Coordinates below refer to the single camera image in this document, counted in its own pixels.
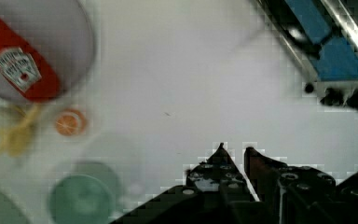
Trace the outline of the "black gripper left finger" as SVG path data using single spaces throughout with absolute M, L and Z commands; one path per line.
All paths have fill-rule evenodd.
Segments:
M 206 161 L 186 172 L 186 185 L 201 192 L 217 192 L 222 184 L 246 185 L 242 173 L 229 156 L 224 143 L 220 143 Z

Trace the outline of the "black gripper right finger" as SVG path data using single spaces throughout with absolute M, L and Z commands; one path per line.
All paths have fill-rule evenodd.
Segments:
M 312 188 L 332 191 L 336 180 L 325 172 L 310 166 L 290 166 L 282 161 L 269 158 L 253 147 L 247 147 L 244 152 L 244 171 L 249 178 L 257 196 L 263 202 L 272 202 L 278 190 L 278 180 L 283 174 L 291 174 L 295 179 L 309 184 Z

